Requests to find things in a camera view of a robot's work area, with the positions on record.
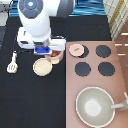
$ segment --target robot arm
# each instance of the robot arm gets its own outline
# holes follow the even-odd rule
[[[65,18],[73,11],[74,6],[75,0],[19,0],[18,12],[23,25],[17,38],[20,47],[34,49],[36,44],[43,44],[48,40],[51,50],[64,50],[64,38],[58,39],[58,42],[50,38],[49,16]]]

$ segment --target black circle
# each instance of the black circle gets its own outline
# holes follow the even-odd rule
[[[83,47],[84,47],[84,53],[81,56],[79,56],[79,58],[84,58],[89,54],[88,48],[84,45],[83,45]]]
[[[91,68],[89,66],[89,64],[87,64],[86,62],[79,62],[75,65],[75,72],[77,75],[79,76],[87,76],[89,75],[91,71]]]
[[[110,56],[111,49],[106,45],[99,45],[96,48],[96,54],[102,58]]]
[[[100,74],[103,76],[112,76],[115,72],[114,66],[109,62],[102,62],[98,66]]]

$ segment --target table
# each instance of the table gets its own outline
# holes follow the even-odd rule
[[[106,16],[50,18],[50,22],[52,35],[64,36],[67,41],[111,40]],[[18,17],[7,20],[0,51],[0,128],[66,128],[65,56],[46,77],[32,70],[41,56],[28,53],[18,55],[16,74],[6,71],[20,26]]]

